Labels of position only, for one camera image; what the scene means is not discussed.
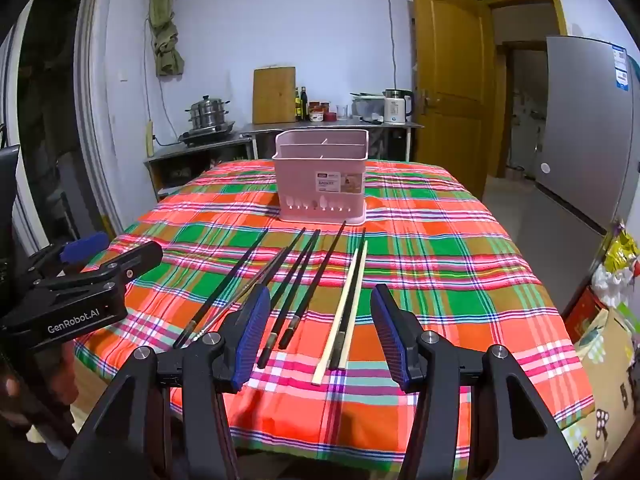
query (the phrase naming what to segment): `refrigerator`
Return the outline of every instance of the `refrigerator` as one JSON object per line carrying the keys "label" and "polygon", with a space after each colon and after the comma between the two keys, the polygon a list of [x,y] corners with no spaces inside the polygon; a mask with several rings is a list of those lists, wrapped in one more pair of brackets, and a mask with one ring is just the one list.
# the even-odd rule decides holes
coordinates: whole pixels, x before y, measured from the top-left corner
{"label": "refrigerator", "polygon": [[575,36],[546,42],[546,129],[516,244],[562,314],[631,209],[640,171],[640,82],[619,46]]}

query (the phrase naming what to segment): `green curtain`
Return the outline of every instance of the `green curtain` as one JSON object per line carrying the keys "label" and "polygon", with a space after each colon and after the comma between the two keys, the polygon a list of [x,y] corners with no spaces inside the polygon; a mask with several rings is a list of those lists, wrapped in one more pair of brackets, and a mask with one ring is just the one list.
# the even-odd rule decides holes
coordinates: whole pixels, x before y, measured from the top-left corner
{"label": "green curtain", "polygon": [[149,0],[149,23],[155,36],[156,75],[178,75],[184,71],[184,60],[175,49],[178,29],[171,21],[173,0]]}

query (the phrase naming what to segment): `metal screw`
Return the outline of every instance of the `metal screw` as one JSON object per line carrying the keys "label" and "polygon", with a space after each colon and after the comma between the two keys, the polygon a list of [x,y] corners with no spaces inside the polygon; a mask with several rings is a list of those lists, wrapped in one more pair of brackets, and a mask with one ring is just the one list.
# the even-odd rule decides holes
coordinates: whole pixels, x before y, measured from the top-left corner
{"label": "metal screw", "polygon": [[151,350],[148,346],[141,346],[133,351],[133,357],[136,359],[146,359],[151,354]]}
{"label": "metal screw", "polygon": [[220,342],[220,334],[218,332],[207,332],[202,336],[202,342],[205,345],[217,345]]}
{"label": "metal screw", "polygon": [[495,355],[498,359],[504,359],[509,355],[509,351],[502,345],[493,345],[491,347],[491,353]]}
{"label": "metal screw", "polygon": [[440,341],[440,336],[433,330],[426,330],[425,332],[422,332],[422,335],[420,337],[425,343],[428,343],[430,345]]}

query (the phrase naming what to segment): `wooden door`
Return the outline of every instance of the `wooden door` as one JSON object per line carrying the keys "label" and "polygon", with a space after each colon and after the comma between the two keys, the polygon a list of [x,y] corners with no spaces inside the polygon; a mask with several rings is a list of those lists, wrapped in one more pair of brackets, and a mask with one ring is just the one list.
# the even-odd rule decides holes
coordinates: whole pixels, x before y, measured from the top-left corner
{"label": "wooden door", "polygon": [[476,198],[494,114],[494,32],[480,0],[414,0],[417,161],[442,166]]}

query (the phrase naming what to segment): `pink basket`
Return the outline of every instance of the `pink basket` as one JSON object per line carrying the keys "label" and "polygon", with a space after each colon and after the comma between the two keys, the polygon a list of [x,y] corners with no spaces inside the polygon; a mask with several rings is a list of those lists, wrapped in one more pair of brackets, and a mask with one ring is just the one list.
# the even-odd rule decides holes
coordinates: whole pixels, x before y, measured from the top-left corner
{"label": "pink basket", "polygon": [[280,219],[350,225],[367,215],[364,181],[367,130],[317,128],[276,136],[273,163],[280,198]]}

